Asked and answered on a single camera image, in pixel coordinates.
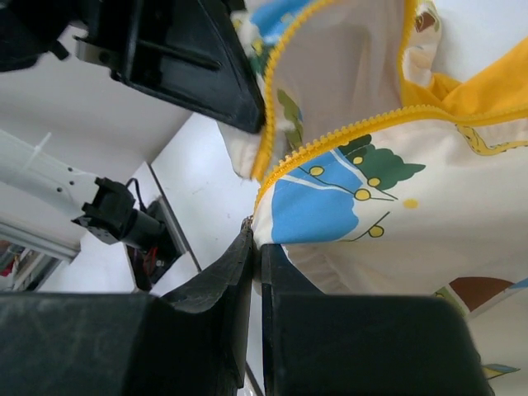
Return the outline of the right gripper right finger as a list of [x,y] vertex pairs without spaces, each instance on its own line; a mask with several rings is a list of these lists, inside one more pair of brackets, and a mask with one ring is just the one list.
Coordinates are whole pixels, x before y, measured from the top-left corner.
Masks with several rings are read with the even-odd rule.
[[322,292],[287,258],[282,246],[261,248],[262,359],[266,395],[297,395],[301,355],[314,340],[308,302]]

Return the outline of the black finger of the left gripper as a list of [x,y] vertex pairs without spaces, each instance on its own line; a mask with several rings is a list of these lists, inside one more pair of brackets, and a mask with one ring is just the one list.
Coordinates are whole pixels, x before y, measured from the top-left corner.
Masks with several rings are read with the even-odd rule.
[[77,57],[113,80],[247,133],[265,105],[229,1],[78,1]]

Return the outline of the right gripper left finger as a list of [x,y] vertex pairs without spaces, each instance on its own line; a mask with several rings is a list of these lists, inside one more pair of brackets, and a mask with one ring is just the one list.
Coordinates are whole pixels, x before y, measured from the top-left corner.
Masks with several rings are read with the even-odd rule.
[[218,260],[162,297],[172,308],[161,329],[171,376],[166,395],[235,395],[243,387],[252,266],[245,226]]

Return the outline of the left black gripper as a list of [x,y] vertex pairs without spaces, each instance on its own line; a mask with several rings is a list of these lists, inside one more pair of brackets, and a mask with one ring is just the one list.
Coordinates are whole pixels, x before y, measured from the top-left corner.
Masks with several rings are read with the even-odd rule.
[[59,42],[69,26],[87,29],[101,1],[12,0],[1,2],[1,71],[34,67],[44,54],[64,61]]

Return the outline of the dinosaur print yellow-lined jacket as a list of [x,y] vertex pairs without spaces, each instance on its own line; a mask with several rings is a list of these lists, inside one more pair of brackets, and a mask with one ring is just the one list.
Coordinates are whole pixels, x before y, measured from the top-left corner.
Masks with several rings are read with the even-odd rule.
[[527,392],[527,4],[253,1],[264,127],[219,127],[252,229],[320,290],[427,295],[494,395]]

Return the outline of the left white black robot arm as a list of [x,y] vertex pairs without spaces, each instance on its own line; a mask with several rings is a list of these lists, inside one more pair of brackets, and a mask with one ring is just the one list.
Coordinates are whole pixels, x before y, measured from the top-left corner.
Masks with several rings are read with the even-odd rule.
[[[4,1],[1,70],[66,59],[68,26],[87,34],[76,55],[108,68],[113,80],[254,136],[265,105],[233,17],[242,1]],[[1,135],[1,180],[61,211],[102,242],[148,250],[168,239],[127,185],[60,162],[17,137]]]

